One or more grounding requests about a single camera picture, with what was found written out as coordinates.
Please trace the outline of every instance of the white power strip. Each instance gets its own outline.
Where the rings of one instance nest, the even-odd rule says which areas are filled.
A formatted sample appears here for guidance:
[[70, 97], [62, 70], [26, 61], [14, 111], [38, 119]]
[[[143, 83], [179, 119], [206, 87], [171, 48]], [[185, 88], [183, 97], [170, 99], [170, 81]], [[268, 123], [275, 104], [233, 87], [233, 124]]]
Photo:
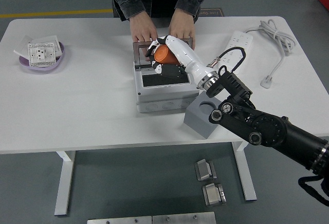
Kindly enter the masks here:
[[[233, 35], [231, 36], [230, 41], [228, 42], [226, 48], [224, 51], [227, 49], [230, 49], [232, 47], [242, 47], [244, 48], [245, 52], [248, 52], [248, 49], [250, 47], [250, 44], [252, 42], [253, 37], [249, 34], [243, 33], [241, 31], [235, 31]], [[242, 59], [242, 53], [240, 50], [232, 50], [228, 53], [226, 53], [220, 60], [219, 62], [219, 67], [225, 65], [227, 67], [227, 70], [230, 72], [236, 64]], [[234, 74], [238, 74], [240, 72], [241, 66], [238, 67], [235, 71]]]

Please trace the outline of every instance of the purple bowl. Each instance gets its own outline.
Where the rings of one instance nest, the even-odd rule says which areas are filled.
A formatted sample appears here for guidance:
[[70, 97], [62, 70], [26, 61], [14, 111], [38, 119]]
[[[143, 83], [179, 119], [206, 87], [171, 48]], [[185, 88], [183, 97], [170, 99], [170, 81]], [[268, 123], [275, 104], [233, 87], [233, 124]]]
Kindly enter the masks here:
[[60, 43], [60, 47], [62, 50], [62, 55], [60, 57], [56, 57], [56, 63], [53, 64], [52, 66], [47, 66], [47, 67], [35, 67], [35, 66], [30, 66], [29, 64], [29, 60], [20, 56], [20, 63], [22, 66], [24, 66], [25, 68], [31, 69], [31, 70], [37, 70], [37, 71], [50, 71], [53, 70], [54, 68], [56, 68], [60, 62], [62, 61], [63, 55], [64, 55], [64, 45]]

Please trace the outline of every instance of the hand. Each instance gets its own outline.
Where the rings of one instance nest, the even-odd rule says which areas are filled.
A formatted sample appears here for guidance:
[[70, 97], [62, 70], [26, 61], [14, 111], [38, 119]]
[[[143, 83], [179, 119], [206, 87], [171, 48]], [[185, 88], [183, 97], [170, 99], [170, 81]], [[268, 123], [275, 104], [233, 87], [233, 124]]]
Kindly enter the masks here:
[[169, 25], [169, 35], [177, 38], [193, 38], [192, 49], [195, 48], [195, 28], [193, 16], [189, 13], [175, 9]]
[[155, 41], [158, 37], [155, 25], [149, 15], [142, 11], [129, 18], [133, 42]]

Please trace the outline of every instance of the plug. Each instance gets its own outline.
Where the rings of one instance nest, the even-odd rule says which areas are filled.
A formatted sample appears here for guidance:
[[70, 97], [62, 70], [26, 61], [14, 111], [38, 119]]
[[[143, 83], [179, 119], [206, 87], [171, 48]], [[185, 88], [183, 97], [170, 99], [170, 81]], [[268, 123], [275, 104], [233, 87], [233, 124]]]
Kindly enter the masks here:
[[272, 77], [270, 78], [269, 76], [266, 76], [261, 81], [261, 86], [266, 88], [266, 89], [269, 89], [271, 87], [271, 84], [272, 84]]

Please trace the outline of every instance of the metal block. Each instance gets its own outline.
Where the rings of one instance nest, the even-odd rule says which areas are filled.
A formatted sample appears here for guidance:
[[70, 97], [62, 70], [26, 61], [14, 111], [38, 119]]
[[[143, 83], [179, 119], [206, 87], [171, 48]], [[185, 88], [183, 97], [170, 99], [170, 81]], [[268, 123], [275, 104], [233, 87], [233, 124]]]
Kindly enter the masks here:
[[88, 220], [87, 224], [152, 224], [152, 216]]
[[221, 184], [208, 184], [202, 187], [204, 192], [206, 206], [216, 206], [226, 204], [223, 187]]
[[153, 224], [216, 224], [214, 212], [153, 216]]
[[217, 179], [214, 163], [205, 159], [194, 164], [198, 181]]
[[221, 103], [217, 98], [209, 98], [206, 92], [202, 91], [186, 108], [184, 123], [204, 138], [208, 138], [218, 127], [218, 124], [209, 122], [209, 115]]

